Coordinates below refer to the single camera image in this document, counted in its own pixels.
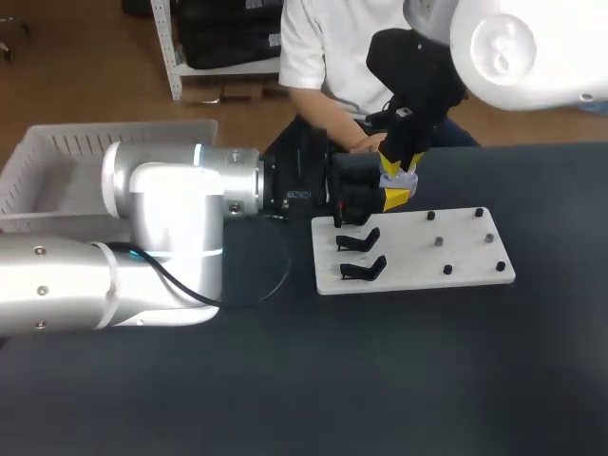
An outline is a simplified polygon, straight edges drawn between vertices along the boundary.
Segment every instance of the white board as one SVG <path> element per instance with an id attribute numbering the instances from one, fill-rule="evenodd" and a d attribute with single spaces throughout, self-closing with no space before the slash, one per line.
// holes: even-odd
<path id="1" fill-rule="evenodd" d="M 397 292 L 431 288 L 471 287 L 512 283 L 515 271 L 490 212 L 475 216 L 477 208 L 428 212 L 378 214 L 363 226 L 336 229 L 333 218 L 313 219 L 316 287 L 322 295 Z M 367 253 L 338 252 L 336 236 L 364 239 L 374 228 L 380 239 Z M 491 243 L 486 235 L 493 235 Z M 443 238 L 436 246 L 435 239 Z M 373 282 L 344 280 L 341 263 L 369 268 L 384 255 L 387 267 Z M 499 262 L 505 263 L 498 271 Z M 452 273 L 446 275 L 446 265 Z"/>

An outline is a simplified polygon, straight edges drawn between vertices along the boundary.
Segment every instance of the black cable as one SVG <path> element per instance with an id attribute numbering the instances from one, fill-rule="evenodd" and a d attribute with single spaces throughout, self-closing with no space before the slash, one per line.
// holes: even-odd
<path id="1" fill-rule="evenodd" d="M 267 220 L 267 221 L 273 227 L 275 227 L 269 220 Z M 283 286 L 283 284 L 287 280 L 287 277 L 289 277 L 289 274 L 292 270 L 292 263 L 293 263 L 292 256 L 290 255 L 290 253 L 288 251 L 287 243 L 286 243 L 285 239 L 283 238 L 283 236 L 281 236 L 280 238 L 281 238 L 282 245 L 283 245 L 283 253 L 287 259 L 287 267 L 285 268 L 285 273 L 283 274 L 283 277 L 279 280 L 279 282 L 276 284 L 276 286 L 265 296 L 261 297 L 257 302 L 263 302 L 263 301 L 269 299 L 270 297 L 272 297 Z M 236 309 L 239 307 L 241 307 L 241 308 L 254 307 L 252 305 L 223 306 L 221 301 L 217 301 L 210 297 L 203 296 L 202 294 L 198 294 L 197 292 L 195 292 L 193 290 L 190 290 L 183 283 L 181 283 L 179 280 L 177 280 L 171 273 L 169 273 L 166 269 L 164 269 L 164 267 L 153 256 L 149 255 L 139 245 L 136 245 L 132 242 L 108 242 L 106 244 L 106 246 L 112 252 L 118 252 L 118 253 L 122 253 L 122 254 L 131 254 L 131 253 L 137 254 L 143 260 L 145 260 L 152 267 L 152 269 L 154 269 L 157 273 L 159 273 L 161 276 L 163 276 L 169 282 L 171 282 L 178 290 L 180 290 L 181 292 L 185 293 L 186 295 L 192 297 L 193 299 L 197 300 L 198 302 L 201 302 L 208 306 L 219 307 L 221 309 L 222 308 L 223 309 Z"/>
<path id="2" fill-rule="evenodd" d="M 164 267 L 151 255 L 149 255 L 144 249 L 142 249 L 139 245 L 133 244 L 131 242 L 108 242 L 107 247 L 112 252 L 119 252 L 121 254 L 130 254 L 131 252 L 142 257 L 152 269 L 154 269 L 161 276 L 166 278 L 169 282 L 171 282 L 178 290 L 185 293 L 186 295 L 196 299 L 198 302 L 202 302 L 203 304 L 207 304 L 208 306 L 221 307 L 221 302 L 216 301 L 215 299 L 211 299 L 210 297 L 203 296 L 202 294 L 198 294 L 190 290 L 179 280 L 174 278 L 171 273 L 169 273 Z"/>

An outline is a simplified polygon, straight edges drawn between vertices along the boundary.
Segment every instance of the metal shelf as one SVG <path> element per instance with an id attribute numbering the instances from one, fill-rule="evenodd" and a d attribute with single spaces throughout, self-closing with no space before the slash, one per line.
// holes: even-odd
<path id="1" fill-rule="evenodd" d="M 177 73 L 180 76 L 217 76 L 221 74 L 272 74 L 278 73 L 280 59 L 275 57 L 274 59 L 260 60 L 259 62 L 252 62 L 250 64 L 226 66 L 224 68 L 214 69 L 193 69 L 188 66 L 185 62 L 179 64 L 176 68 Z"/>
<path id="2" fill-rule="evenodd" d="M 279 71 L 279 59 L 268 59 L 250 64 L 227 66 L 215 69 L 193 69 L 181 59 L 173 45 L 171 30 L 171 7 L 169 0 L 150 0 L 154 11 L 154 22 L 161 43 L 162 58 L 167 71 L 167 79 L 174 100 L 181 99 L 181 77 L 184 76 L 219 76 L 236 74 L 273 74 Z"/>

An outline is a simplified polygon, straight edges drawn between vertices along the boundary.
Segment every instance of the person's arm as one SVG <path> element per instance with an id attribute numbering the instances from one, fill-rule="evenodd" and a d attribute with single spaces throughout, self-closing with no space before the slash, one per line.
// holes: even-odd
<path id="1" fill-rule="evenodd" d="M 337 102 L 321 92 L 325 81 L 323 34 L 315 16 L 315 2 L 285 0 L 281 20 L 279 82 L 289 88 L 297 113 L 346 150 L 368 136 Z"/>
<path id="2" fill-rule="evenodd" d="M 327 130 L 331 140 L 345 150 L 353 150 L 368 138 L 352 117 L 320 90 L 290 88 L 297 113 L 315 128 Z"/>

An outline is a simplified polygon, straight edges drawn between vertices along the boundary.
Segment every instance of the person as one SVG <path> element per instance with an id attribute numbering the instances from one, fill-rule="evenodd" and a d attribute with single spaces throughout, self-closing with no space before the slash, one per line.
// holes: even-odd
<path id="1" fill-rule="evenodd" d="M 342 151 L 377 151 L 386 133 L 366 134 L 362 121 L 381 111 L 392 93 L 368 70 L 371 37 L 409 29 L 403 0 L 285 0 L 279 83 L 297 113 L 267 149 L 299 150 L 307 132 L 327 130 Z M 432 147 L 479 145 L 450 119 L 435 129 Z"/>

